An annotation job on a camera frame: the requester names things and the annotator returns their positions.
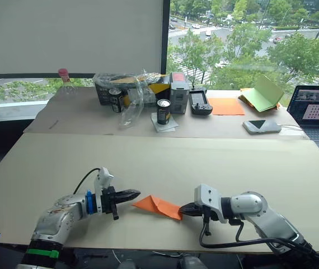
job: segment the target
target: white table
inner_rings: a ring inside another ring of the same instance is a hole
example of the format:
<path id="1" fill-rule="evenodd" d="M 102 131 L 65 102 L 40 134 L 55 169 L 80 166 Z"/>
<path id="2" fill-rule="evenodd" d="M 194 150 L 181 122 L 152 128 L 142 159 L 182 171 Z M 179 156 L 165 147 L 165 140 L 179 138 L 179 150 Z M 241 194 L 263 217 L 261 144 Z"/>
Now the white table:
<path id="1" fill-rule="evenodd" d="M 209 98 L 237 98 L 240 91 L 208 91 Z M 255 138 L 255 139 L 308 139 L 298 130 L 283 128 L 277 133 L 250 135 L 242 126 L 245 120 L 272 119 L 278 124 L 297 126 L 284 107 L 279 110 L 257 112 L 238 100 L 244 116 L 208 117 L 192 115 L 189 103 L 186 114 L 173 114 L 179 124 L 175 132 L 156 133 L 150 119 L 156 108 L 145 108 L 134 127 L 120 129 L 120 113 L 114 113 L 111 106 L 102 106 L 93 87 L 78 88 L 74 99 L 59 96 L 49 100 L 35 120 L 25 129 L 26 133 L 77 133 L 84 135 L 156 136 L 156 137 L 199 137 L 199 138 Z"/>
<path id="2" fill-rule="evenodd" d="M 39 215 L 72 193 L 92 168 L 105 166 L 116 190 L 138 189 L 184 205 L 206 183 L 224 196 L 251 190 L 299 229 L 319 251 L 319 149 L 307 140 L 242 140 L 25 133 L 0 163 L 0 242 L 28 244 Z M 93 188 L 88 178 L 81 192 Z M 175 221 L 120 204 L 120 219 L 91 216 L 68 247 L 204 251 L 200 217 Z M 211 223 L 209 243 L 232 242 L 237 227 Z M 246 223 L 242 239 L 257 238 Z M 221 251 L 269 252 L 265 245 Z"/>

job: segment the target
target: laptop screen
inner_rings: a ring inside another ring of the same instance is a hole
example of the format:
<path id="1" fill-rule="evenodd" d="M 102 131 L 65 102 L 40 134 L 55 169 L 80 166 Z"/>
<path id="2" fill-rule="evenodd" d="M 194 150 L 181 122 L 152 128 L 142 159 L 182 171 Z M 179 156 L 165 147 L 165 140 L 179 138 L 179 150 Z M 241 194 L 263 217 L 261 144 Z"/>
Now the laptop screen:
<path id="1" fill-rule="evenodd" d="M 300 126 L 319 126 L 319 86 L 297 86 L 288 112 Z"/>

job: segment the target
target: white roller blind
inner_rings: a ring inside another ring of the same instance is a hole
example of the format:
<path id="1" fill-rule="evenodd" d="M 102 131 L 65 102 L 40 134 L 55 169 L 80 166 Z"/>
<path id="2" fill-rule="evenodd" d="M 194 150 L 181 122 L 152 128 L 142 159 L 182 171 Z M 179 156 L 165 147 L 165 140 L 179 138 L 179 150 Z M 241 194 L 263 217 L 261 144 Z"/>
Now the white roller blind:
<path id="1" fill-rule="evenodd" d="M 0 0 L 0 74 L 160 72 L 163 0 Z"/>

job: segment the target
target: green folder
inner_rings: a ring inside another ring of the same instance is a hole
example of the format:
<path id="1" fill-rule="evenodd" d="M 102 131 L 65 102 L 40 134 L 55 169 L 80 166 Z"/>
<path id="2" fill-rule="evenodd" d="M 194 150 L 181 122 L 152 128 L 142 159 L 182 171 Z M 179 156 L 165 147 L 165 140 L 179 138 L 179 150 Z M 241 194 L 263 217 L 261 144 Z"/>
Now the green folder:
<path id="1" fill-rule="evenodd" d="M 284 95 L 284 91 L 266 76 L 260 76 L 254 88 L 244 91 L 242 95 L 256 110 L 262 112 L 276 107 L 276 104 Z"/>

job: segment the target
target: white phone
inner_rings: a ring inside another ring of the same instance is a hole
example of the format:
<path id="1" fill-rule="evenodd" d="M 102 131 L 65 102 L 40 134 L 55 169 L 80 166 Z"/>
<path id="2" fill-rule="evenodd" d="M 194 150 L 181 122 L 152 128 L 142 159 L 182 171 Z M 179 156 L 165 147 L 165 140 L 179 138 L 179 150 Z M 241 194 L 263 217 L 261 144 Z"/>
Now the white phone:
<path id="1" fill-rule="evenodd" d="M 252 135 L 262 133 L 279 133 L 282 130 L 280 125 L 273 120 L 247 120 L 243 122 L 244 128 Z"/>

